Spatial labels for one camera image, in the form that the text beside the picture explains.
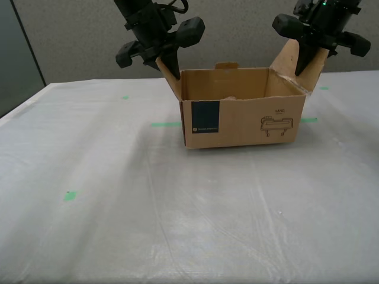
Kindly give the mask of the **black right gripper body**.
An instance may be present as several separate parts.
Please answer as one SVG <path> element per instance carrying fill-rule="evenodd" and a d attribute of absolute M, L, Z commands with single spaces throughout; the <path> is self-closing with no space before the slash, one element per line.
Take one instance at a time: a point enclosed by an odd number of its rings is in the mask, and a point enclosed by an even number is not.
<path fill-rule="evenodd" d="M 342 32 L 353 15 L 361 11 L 360 1 L 301 1 L 301 22 L 308 25 L 318 47 L 330 49 L 327 32 Z"/>

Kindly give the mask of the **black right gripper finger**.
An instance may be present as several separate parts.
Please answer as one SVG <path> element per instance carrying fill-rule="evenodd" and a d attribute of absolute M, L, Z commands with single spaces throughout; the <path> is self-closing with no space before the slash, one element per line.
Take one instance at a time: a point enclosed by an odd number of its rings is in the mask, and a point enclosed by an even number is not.
<path fill-rule="evenodd" d="M 350 53 L 358 57 L 365 57 L 371 48 L 370 41 L 355 33 L 350 33 L 347 31 L 334 33 L 327 32 L 326 35 L 331 38 L 331 45 L 328 54 L 329 57 L 336 56 L 338 54 L 336 51 L 337 46 L 349 48 Z"/>
<path fill-rule="evenodd" d="M 319 50 L 311 28 L 298 18 L 286 14 L 278 14 L 272 27 L 280 36 L 298 42 L 299 51 L 295 75 L 300 76 Z"/>

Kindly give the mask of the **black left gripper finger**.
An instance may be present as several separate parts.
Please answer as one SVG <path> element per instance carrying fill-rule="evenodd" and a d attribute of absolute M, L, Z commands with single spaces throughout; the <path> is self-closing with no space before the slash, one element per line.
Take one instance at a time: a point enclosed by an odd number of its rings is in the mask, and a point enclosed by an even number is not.
<path fill-rule="evenodd" d="M 169 34 L 163 45 L 161 61 L 180 80 L 181 74 L 178 64 L 178 49 L 191 47 L 200 42 L 205 31 L 205 23 L 200 17 L 193 17 L 181 23 L 179 28 Z"/>
<path fill-rule="evenodd" d="M 129 67 L 133 64 L 133 58 L 140 56 L 145 66 L 150 66 L 159 70 L 156 59 L 160 55 L 162 43 L 153 41 L 151 46 L 145 46 L 141 41 L 131 41 L 118 51 L 115 59 L 121 68 Z"/>

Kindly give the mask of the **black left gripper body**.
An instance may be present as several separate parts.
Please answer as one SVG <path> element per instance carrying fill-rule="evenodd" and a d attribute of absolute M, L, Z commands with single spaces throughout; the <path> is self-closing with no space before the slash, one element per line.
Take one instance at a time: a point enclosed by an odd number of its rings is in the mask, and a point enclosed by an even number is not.
<path fill-rule="evenodd" d="M 127 5 L 124 8 L 125 28 L 132 31 L 138 41 L 151 46 L 153 41 L 162 44 L 175 25 L 175 15 L 160 5 Z"/>

